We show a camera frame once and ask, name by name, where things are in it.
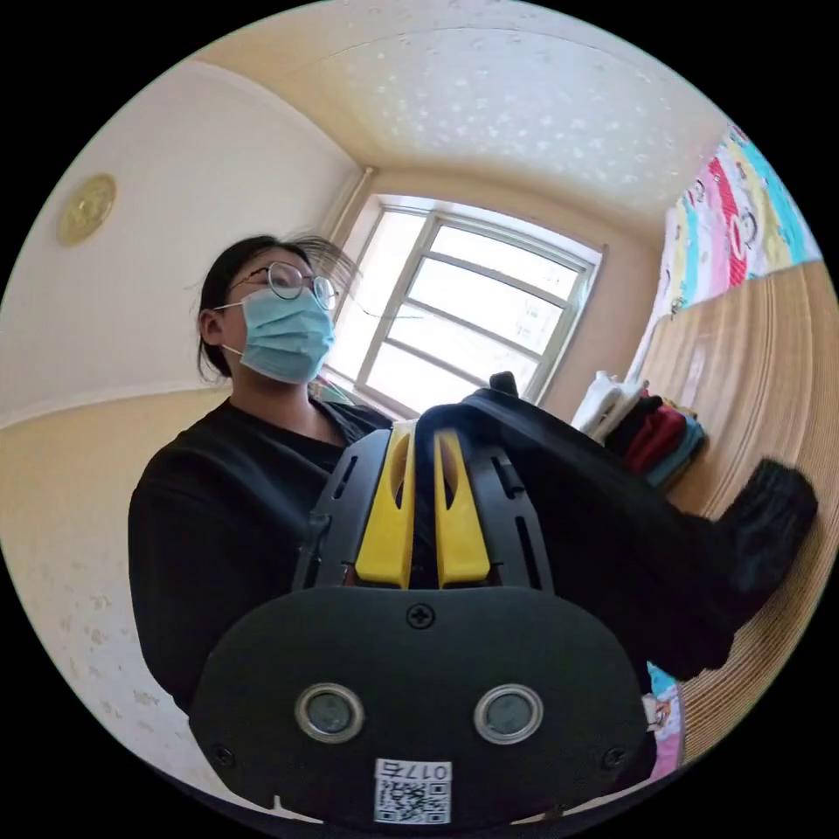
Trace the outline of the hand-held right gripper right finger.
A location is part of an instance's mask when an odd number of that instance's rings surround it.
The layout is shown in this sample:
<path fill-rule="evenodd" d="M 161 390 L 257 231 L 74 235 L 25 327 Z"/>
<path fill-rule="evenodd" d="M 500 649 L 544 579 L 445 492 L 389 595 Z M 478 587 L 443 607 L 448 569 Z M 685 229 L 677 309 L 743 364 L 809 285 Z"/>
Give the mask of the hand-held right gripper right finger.
<path fill-rule="evenodd" d="M 490 574 L 482 526 L 454 430 L 433 439 L 433 513 L 439 588 L 478 586 Z"/>

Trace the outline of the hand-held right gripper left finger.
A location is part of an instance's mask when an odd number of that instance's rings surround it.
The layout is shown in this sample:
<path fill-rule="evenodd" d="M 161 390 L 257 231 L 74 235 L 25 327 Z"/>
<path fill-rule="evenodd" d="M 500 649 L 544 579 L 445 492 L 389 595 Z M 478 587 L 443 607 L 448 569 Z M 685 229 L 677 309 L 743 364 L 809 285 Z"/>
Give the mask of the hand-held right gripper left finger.
<path fill-rule="evenodd" d="M 396 423 L 357 554 L 355 573 L 367 585 L 408 587 L 416 499 L 416 422 Z"/>

